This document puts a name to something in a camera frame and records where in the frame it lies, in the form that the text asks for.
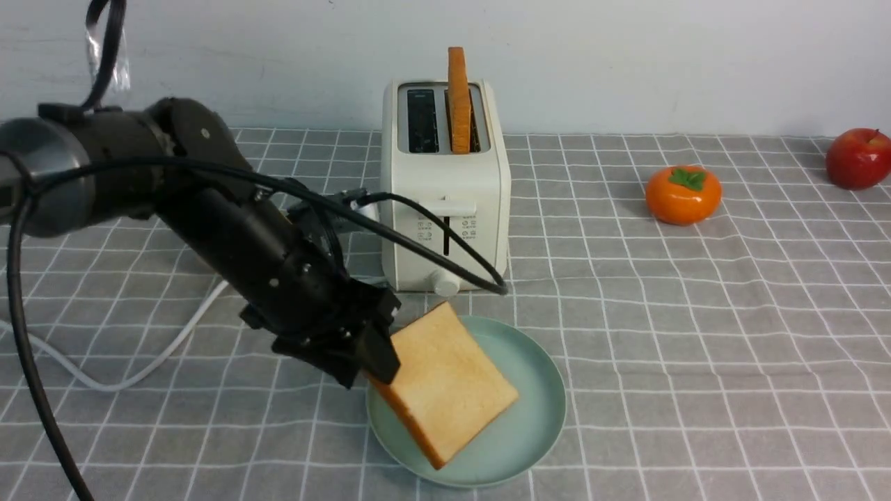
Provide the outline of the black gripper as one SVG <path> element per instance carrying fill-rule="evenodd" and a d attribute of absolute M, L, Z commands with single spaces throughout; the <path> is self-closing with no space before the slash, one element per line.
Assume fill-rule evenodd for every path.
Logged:
<path fill-rule="evenodd" d="M 351 389 L 360 373 L 391 384 L 401 367 L 391 326 L 401 302 L 389 287 L 351 279 L 343 295 L 319 307 L 296 305 L 282 326 L 274 326 L 256 305 L 242 308 L 241 320 L 252 329 L 274 334 L 271 351 L 299 359 Z"/>

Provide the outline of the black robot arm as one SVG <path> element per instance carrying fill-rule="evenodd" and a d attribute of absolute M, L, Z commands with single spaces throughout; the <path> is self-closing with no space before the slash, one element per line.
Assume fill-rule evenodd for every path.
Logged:
<path fill-rule="evenodd" d="M 350 388 L 365 372 L 391 383 L 400 367 L 391 324 L 394 293 L 348 276 L 334 219 L 318 204 L 281 212 L 259 187 L 228 175 L 134 158 L 207 161 L 252 172 L 219 115 L 191 99 L 164 98 L 144 111 L 87 114 L 42 105 L 36 118 L 2 126 L 2 152 L 39 182 L 100 161 L 124 166 L 45 193 L 24 226 L 61 237 L 114 218 L 158 216 L 242 296 L 239 316 L 274 334 L 271 351 L 330 374 Z"/>

